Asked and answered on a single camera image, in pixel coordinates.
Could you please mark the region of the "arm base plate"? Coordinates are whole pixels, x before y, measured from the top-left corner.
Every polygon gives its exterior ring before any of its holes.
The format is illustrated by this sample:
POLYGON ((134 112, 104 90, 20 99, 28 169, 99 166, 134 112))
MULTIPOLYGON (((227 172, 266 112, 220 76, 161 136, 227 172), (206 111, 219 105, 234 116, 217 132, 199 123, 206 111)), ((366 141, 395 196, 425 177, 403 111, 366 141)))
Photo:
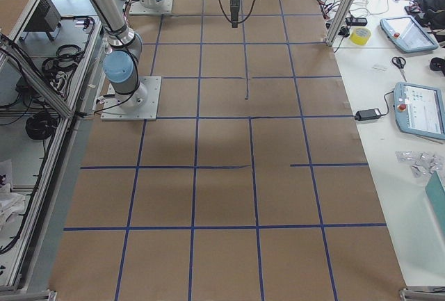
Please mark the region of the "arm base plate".
POLYGON ((173 0, 132 0, 129 14, 132 16, 171 15, 173 0))
POLYGON ((116 95, 104 102, 105 111, 102 111, 100 115, 101 120, 156 120, 162 78, 160 76, 140 76, 139 80, 139 88, 129 100, 123 95, 116 95))

